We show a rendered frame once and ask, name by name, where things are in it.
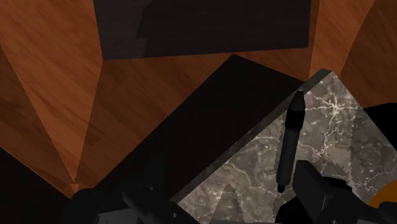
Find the black marker pen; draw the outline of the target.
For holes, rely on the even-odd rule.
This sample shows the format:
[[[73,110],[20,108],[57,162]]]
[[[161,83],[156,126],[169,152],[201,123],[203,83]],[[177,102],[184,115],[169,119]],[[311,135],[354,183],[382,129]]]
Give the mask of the black marker pen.
[[[287,110],[281,155],[277,168],[277,191],[283,193],[289,185],[295,161],[296,147],[305,118],[305,98],[301,88],[293,96]]]

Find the orange round object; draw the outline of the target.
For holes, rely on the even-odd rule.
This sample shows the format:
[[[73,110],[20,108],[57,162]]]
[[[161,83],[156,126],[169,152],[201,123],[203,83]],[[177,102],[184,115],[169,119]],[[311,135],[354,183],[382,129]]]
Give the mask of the orange round object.
[[[378,208],[382,202],[397,202],[397,179],[381,188],[372,197],[369,205]]]

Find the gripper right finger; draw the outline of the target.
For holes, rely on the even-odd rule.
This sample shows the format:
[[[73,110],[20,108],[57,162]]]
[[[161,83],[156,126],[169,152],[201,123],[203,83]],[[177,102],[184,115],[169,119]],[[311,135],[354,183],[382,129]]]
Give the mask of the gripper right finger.
[[[369,206],[346,181],[322,176],[307,160],[296,162],[292,187],[296,196],[279,208],[277,223],[397,224],[397,202]]]

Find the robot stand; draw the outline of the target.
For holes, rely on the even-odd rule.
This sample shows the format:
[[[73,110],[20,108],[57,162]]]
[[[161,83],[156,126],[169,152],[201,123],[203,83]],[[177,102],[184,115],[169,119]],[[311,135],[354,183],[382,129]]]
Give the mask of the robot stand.
[[[306,48],[311,0],[93,0],[102,57]]]

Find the dark counter cabinet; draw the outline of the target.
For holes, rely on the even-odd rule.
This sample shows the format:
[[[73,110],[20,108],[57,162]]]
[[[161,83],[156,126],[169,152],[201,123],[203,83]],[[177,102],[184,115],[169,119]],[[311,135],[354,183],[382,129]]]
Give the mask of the dark counter cabinet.
[[[97,187],[111,191],[140,177],[154,151],[164,155],[166,199],[179,202],[228,158],[232,146],[302,85],[302,81],[231,55]]]

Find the black round object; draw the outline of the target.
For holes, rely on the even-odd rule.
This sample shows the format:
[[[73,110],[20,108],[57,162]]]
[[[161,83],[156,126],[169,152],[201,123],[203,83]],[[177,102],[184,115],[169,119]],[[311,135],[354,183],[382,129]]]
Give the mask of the black round object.
[[[397,151],[397,102],[363,109]]]

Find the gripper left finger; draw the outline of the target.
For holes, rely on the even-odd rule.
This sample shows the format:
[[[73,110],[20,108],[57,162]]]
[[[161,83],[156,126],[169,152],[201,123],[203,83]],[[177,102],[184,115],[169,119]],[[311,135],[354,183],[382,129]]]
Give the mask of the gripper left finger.
[[[61,224],[199,224],[177,203],[160,194],[164,155],[154,152],[139,178],[125,178],[106,192],[94,187],[76,192]]]

